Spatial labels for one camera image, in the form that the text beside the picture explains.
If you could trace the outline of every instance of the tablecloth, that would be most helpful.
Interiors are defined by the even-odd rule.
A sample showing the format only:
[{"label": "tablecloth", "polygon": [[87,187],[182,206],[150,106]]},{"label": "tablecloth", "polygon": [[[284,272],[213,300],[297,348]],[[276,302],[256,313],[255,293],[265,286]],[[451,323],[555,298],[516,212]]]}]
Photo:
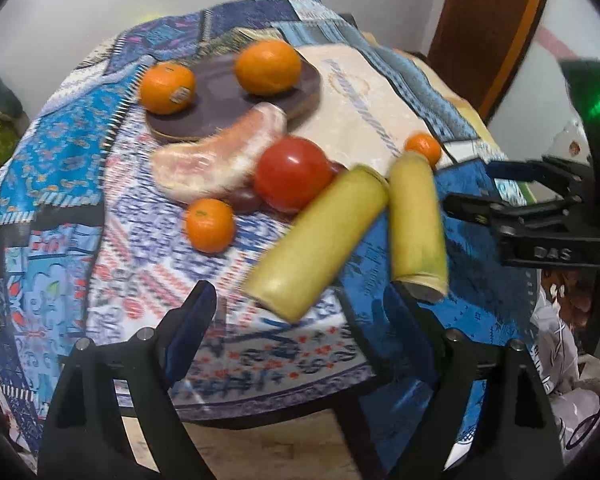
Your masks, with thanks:
[{"label": "tablecloth", "polygon": [[[199,279],[214,283],[221,304],[189,374],[171,392],[183,420],[226,425],[241,418],[257,425],[272,413],[288,418],[305,407],[302,415],[315,401],[388,369],[388,385],[362,400],[367,416],[379,421],[372,430],[385,468],[408,440],[430,392],[409,377],[378,311],[388,278],[385,216],[340,277],[349,306],[330,287],[289,326],[257,308],[239,286],[288,226],[261,213],[237,216],[232,247],[205,256],[183,236],[182,209],[152,182],[148,154],[156,143],[137,98],[147,67],[167,59],[194,64],[270,37],[288,41],[320,71],[320,105],[290,131],[320,144],[330,158],[384,173],[404,140],[427,130],[445,152],[439,193],[499,194],[524,203],[516,183],[484,173],[485,160],[503,155],[465,118],[474,112],[463,116],[454,104],[464,103],[441,95],[425,66],[370,43],[318,0],[242,0],[123,32],[61,84],[0,170],[0,388],[33,453],[59,357],[76,339],[116,342],[155,326]],[[531,342],[537,295],[531,273],[499,267],[487,231],[448,218],[445,229],[450,295],[433,307],[442,323],[485,342],[513,336]],[[129,406],[124,384],[117,386],[120,404]],[[472,393],[461,441],[472,437],[481,388]],[[397,403],[408,424],[391,420],[394,412],[385,409]]]}]

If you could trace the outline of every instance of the red stripe on wall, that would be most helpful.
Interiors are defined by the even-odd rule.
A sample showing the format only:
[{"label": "red stripe on wall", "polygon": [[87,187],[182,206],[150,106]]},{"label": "red stripe on wall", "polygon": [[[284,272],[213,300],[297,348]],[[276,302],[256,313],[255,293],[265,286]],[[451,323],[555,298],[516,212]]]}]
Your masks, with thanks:
[{"label": "red stripe on wall", "polygon": [[578,55],[566,46],[562,41],[542,25],[538,27],[534,41],[546,49],[555,59],[565,59],[570,57],[578,57]]}]

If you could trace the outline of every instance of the orange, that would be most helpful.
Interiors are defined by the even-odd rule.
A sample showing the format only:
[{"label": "orange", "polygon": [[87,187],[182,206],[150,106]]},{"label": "orange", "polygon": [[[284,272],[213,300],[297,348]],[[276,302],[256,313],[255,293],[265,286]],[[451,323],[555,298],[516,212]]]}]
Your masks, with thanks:
[{"label": "orange", "polygon": [[270,96],[293,88],[300,81],[302,61],[296,50],[280,40],[258,41],[235,61],[235,76],[247,92]]},{"label": "orange", "polygon": [[140,104],[158,115],[184,110],[196,94],[196,77],[177,63],[158,63],[146,71],[140,83]]},{"label": "orange", "polygon": [[404,143],[407,152],[419,152],[427,157],[429,165],[433,168],[442,156],[442,147],[431,134],[421,132],[407,139]]},{"label": "orange", "polygon": [[201,198],[187,209],[184,229],[196,250],[220,253],[234,239],[234,211],[215,198]]}]

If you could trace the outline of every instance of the black cable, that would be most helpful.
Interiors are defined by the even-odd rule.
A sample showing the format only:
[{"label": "black cable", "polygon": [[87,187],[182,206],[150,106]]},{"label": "black cable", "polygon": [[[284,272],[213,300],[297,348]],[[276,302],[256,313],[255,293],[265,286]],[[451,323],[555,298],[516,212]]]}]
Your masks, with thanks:
[{"label": "black cable", "polygon": [[[589,433],[591,433],[591,430],[593,429],[593,427],[596,425],[596,423],[600,420],[600,409],[594,413],[593,415],[589,415],[587,418],[585,418],[583,421],[581,421],[580,424],[578,424],[576,426],[576,429],[573,430],[573,433],[571,434],[571,436],[569,437],[569,440],[567,442],[567,444],[565,444],[564,449],[566,450],[571,450],[576,446],[579,446],[582,441],[587,437],[587,435],[589,435]],[[576,440],[576,442],[571,442],[573,440],[573,437],[576,436],[578,434],[578,432],[580,431],[580,429],[587,423],[590,422],[589,427],[584,431],[584,433],[578,437],[578,439]]]}]

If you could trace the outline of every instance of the metal screw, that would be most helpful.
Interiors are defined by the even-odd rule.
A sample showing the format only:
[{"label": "metal screw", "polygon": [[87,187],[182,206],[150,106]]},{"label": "metal screw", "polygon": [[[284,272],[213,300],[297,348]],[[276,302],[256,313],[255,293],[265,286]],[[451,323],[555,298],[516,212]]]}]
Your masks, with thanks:
[{"label": "metal screw", "polygon": [[445,337],[449,341],[457,343],[458,341],[462,341],[462,339],[464,339],[464,334],[457,328],[449,328],[445,330]]},{"label": "metal screw", "polygon": [[522,352],[526,348],[525,344],[520,341],[520,339],[512,339],[509,341],[509,347],[513,348],[516,352]]},{"label": "metal screw", "polygon": [[84,350],[91,344],[91,341],[87,337],[81,337],[75,342],[75,347],[78,350]]},{"label": "metal screw", "polygon": [[141,328],[136,332],[136,337],[140,341],[147,341],[148,339],[151,339],[154,336],[154,333],[155,330],[153,328],[151,328],[150,326],[145,326],[144,328]]}]

